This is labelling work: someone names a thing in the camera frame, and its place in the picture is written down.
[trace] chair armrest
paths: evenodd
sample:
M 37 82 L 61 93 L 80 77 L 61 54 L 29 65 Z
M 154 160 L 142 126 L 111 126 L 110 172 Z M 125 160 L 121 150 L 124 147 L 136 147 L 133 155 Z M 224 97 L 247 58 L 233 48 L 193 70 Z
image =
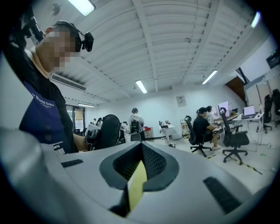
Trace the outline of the chair armrest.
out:
M 238 132 L 235 132 L 235 135 L 242 135 L 242 134 L 247 134 L 248 131 L 238 131 Z

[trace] navy t-shirt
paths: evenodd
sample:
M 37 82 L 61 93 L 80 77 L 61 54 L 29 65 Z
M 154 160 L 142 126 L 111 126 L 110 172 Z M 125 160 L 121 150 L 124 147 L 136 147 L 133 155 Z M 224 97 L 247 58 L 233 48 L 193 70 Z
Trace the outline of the navy t-shirt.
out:
M 33 95 L 20 130 L 52 145 L 57 155 L 78 152 L 74 146 L 73 124 L 58 87 L 38 71 L 23 49 L 7 44 L 4 53 L 17 77 Z

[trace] cable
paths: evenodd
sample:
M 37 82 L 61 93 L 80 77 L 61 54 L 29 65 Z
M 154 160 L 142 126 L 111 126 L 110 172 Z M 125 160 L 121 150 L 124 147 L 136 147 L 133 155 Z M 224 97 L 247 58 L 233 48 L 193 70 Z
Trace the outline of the cable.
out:
M 247 122 L 247 127 L 248 127 L 248 130 L 249 130 L 249 134 L 250 134 L 250 137 L 251 137 L 251 139 L 257 144 L 257 145 L 270 145 L 270 146 L 268 146 L 268 148 L 271 148 L 272 147 L 272 144 L 271 143 L 267 143 L 267 144 L 259 144 L 259 143 L 257 143 L 257 141 L 256 140 L 254 140 L 253 138 L 252 138 L 252 133 L 251 133 L 251 130 L 250 130 L 250 126 L 249 126 L 249 122 Z

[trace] wall sign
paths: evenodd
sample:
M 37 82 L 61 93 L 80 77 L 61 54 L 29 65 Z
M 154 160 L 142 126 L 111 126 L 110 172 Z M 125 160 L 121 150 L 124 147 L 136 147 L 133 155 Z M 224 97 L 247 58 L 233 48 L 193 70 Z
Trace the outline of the wall sign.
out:
M 187 106 L 185 96 L 176 96 L 178 107 L 185 107 Z

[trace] monitor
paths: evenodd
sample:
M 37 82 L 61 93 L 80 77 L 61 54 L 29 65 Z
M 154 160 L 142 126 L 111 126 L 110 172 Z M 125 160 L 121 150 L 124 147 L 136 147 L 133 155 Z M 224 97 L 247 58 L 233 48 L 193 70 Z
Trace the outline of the monitor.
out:
M 228 111 L 228 101 L 218 104 L 219 112 L 221 107 L 226 108 L 226 110 Z
M 214 115 L 217 115 L 217 108 L 216 108 L 216 107 L 212 107 L 212 113 L 213 113 Z
M 231 104 L 231 103 L 228 105 L 228 110 L 229 110 L 230 112 L 232 111 L 232 104 Z
M 252 115 L 255 114 L 255 106 L 249 106 L 243 108 L 243 115 Z

